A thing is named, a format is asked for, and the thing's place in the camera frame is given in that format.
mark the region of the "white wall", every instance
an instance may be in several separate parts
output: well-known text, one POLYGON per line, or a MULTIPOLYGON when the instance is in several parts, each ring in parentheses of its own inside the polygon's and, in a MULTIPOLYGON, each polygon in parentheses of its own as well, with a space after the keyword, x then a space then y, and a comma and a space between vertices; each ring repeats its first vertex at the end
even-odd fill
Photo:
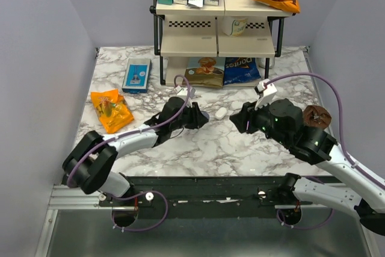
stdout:
MULTIPOLYGON (((385 0, 337 0, 310 50, 312 70, 338 88, 348 150, 385 177, 385 0)), ((318 82, 325 106, 334 116, 332 92, 318 82)), ((379 238, 383 246, 384 238, 379 238)))
MULTIPOLYGON (((152 45, 152 0, 71 0, 98 46, 152 45)), ((309 45, 335 0, 300 0, 302 12, 286 21, 284 45, 309 45)))
POLYGON ((0 7, 0 256, 34 256, 95 50, 69 0, 0 7))

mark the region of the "shelf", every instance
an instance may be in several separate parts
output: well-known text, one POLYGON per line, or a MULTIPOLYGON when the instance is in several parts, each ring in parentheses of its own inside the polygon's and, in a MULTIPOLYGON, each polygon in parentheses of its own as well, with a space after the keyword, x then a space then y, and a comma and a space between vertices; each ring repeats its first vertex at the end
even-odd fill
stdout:
POLYGON ((214 17, 165 16, 161 55, 163 57, 216 57, 214 17))
MULTIPOLYGON (((167 61, 167 72, 166 72, 166 85, 169 87, 174 86, 174 77, 176 75, 185 75, 185 71, 188 65, 188 57, 169 57, 167 61)), ((260 79, 255 81, 245 82, 243 84, 227 84, 223 88, 231 87, 255 87, 260 79)), ((182 85, 182 78, 178 78, 177 84, 182 85)))
POLYGON ((254 0, 224 0, 224 5, 225 16, 292 16, 290 12, 254 0))
POLYGON ((194 8, 183 4, 165 5, 156 3, 156 13, 159 15, 224 16, 224 1, 219 0, 219 6, 204 5, 202 8, 194 8))
POLYGON ((227 36, 218 19, 219 57, 273 57, 273 46, 267 18, 250 17, 246 30, 237 37, 227 36))

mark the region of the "white marble tabletop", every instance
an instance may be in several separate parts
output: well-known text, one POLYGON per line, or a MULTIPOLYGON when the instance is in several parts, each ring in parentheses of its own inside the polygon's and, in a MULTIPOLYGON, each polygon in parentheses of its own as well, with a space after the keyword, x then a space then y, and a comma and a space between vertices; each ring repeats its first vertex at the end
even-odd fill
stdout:
MULTIPOLYGON (((308 71, 300 48, 283 48, 282 56, 276 59, 270 78, 291 72, 308 71)), ((309 77, 296 77, 276 83, 276 98, 289 98, 295 105, 305 109, 317 104, 313 84, 309 77)), ((129 48, 102 48, 96 63, 91 91, 107 91, 114 88, 125 97, 135 120, 120 132, 140 126, 162 110, 170 96, 171 87, 159 83, 159 58, 149 46, 129 48), (127 58, 152 59, 149 91, 143 94, 122 92, 127 58)), ((211 119, 199 130, 185 129, 180 136, 162 145, 143 149, 118 159, 112 170, 127 176, 280 176, 287 172, 300 175, 326 175, 315 166, 296 160, 280 144, 267 140, 257 132, 240 134, 229 116, 237 112, 244 102, 256 100, 252 88, 201 88, 196 87, 193 101, 211 119), (215 120, 215 112, 228 109, 223 120, 215 120)), ((76 143, 91 130, 106 134, 93 109, 90 94, 85 103, 76 143)))

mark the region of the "gray floor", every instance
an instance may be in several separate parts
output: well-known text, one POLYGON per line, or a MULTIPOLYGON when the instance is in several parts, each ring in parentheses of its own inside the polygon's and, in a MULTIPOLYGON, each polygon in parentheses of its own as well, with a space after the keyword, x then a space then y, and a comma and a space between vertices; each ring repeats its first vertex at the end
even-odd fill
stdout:
MULTIPOLYGON (((304 213, 302 226, 317 224, 329 209, 312 208, 304 213)), ((146 226, 151 221, 138 221, 146 226)), ((51 241, 51 257, 179 257, 179 256, 369 256, 358 223, 336 213, 318 230, 283 228, 277 220, 257 218, 166 220, 144 233, 112 229, 109 211, 60 212, 51 241)))

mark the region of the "checkered pattern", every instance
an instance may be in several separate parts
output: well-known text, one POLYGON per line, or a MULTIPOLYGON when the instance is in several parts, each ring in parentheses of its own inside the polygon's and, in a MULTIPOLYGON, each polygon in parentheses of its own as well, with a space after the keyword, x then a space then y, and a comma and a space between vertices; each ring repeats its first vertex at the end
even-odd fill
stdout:
POLYGON ((211 27, 211 21, 169 21, 169 27, 211 27))
POLYGON ((263 22, 258 23, 258 22, 250 22, 246 25, 246 28, 251 28, 251 29, 259 29, 259 28, 265 28, 265 24, 263 22))

